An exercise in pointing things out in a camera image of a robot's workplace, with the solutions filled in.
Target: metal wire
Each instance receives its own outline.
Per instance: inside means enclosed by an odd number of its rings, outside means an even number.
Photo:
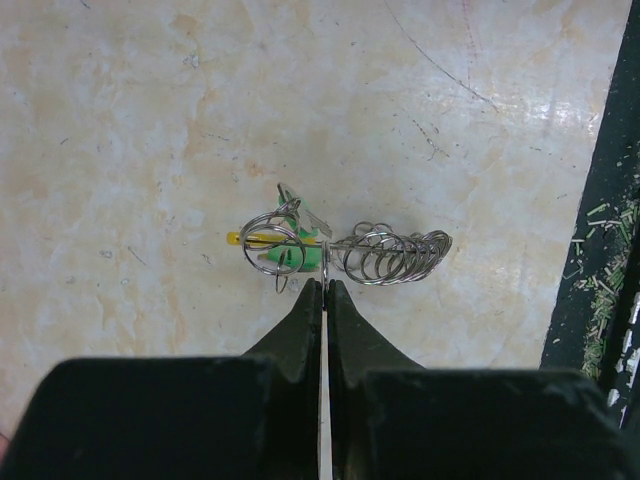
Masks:
[[[242,250],[251,265],[267,275],[275,275],[276,291],[282,293],[289,276],[299,272],[307,258],[308,248],[322,249],[321,281],[323,292],[328,282],[331,262],[353,281],[362,285],[396,285],[417,282],[426,278],[442,261],[451,248],[452,238],[441,230],[409,236],[396,234],[386,223],[359,222],[351,235],[336,242],[304,243],[300,238],[300,199],[292,198],[277,210],[251,220],[240,231]],[[248,237],[265,231],[283,235],[279,242],[249,241]],[[302,260],[294,267],[286,266],[286,250],[279,256],[275,267],[253,260],[249,252],[268,251],[281,246],[300,249]]]

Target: wire coil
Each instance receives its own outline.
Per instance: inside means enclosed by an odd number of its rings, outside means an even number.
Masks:
[[[441,230],[409,236],[396,234],[386,223],[359,222],[351,235],[336,242],[308,243],[300,237],[300,198],[291,198],[273,212],[259,215],[240,231],[242,250],[251,265],[276,277],[276,291],[282,293],[289,276],[302,270],[308,249],[322,249],[321,280],[323,291],[328,281],[328,265],[332,263],[353,281],[362,285],[396,285],[426,278],[449,252],[452,238]],[[257,242],[251,235],[276,233],[278,241]],[[265,252],[277,247],[297,248],[301,261],[285,265],[287,249],[283,249],[275,266],[254,260],[250,252]]]

